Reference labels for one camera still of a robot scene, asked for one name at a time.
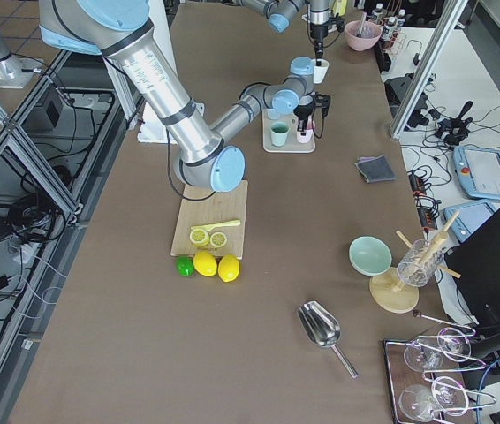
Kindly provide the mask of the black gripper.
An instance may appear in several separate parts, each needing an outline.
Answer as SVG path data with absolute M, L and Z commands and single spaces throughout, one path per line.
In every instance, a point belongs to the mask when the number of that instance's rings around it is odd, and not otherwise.
M 329 24 L 327 22 L 321 24 L 310 24 L 310 36 L 314 45 L 314 57 L 318 60 L 318 66 L 322 65 L 324 54 L 324 39 L 327 37 L 329 31 Z
M 307 104 L 299 104 L 294 109 L 294 115 L 298 118 L 297 132 L 303 133 L 305 131 L 306 138 L 310 138 L 313 135 L 313 121 L 311 119 L 308 120 L 308 118 L 313 115 L 314 109 L 315 109 L 315 102 L 309 102 Z

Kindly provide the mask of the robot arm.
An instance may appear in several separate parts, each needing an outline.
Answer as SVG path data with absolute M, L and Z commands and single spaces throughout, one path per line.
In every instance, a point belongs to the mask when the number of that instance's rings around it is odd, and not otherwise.
M 323 0 L 239 0 L 224 1 L 225 4 L 247 7 L 261 15 L 269 25 L 278 33 L 282 33 L 299 15 L 303 7 L 307 7 L 307 31 L 309 41 L 314 46 L 314 64 L 320 65 L 325 50 L 324 39 L 329 34 L 331 27 L 336 27 L 338 32 L 344 31 L 344 14 L 334 12 L 330 1 Z
M 40 30 L 52 47 L 100 55 L 122 68 L 178 143 L 173 168 L 182 182 L 232 191 L 246 160 L 229 141 L 265 109 L 292 113 L 313 91 L 313 61 L 294 58 L 282 83 L 252 85 L 208 125 L 157 45 L 150 11 L 147 1 L 41 1 Z

